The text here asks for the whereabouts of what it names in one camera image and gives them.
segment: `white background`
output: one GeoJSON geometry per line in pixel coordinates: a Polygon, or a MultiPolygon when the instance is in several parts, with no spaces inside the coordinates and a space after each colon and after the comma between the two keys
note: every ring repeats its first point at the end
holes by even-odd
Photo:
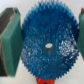
{"type": "MultiPolygon", "coordinates": [[[[0,13],[6,7],[17,7],[21,13],[21,24],[24,17],[31,10],[34,4],[41,0],[0,0],[0,13]]],[[[84,7],[84,0],[59,0],[65,3],[75,15],[77,21],[81,8],[84,7]]],[[[16,77],[0,77],[0,84],[36,84],[35,77],[28,72],[20,60],[16,77]]],[[[84,84],[84,61],[81,55],[74,64],[74,67],[64,77],[55,81],[55,84],[84,84]]]]}

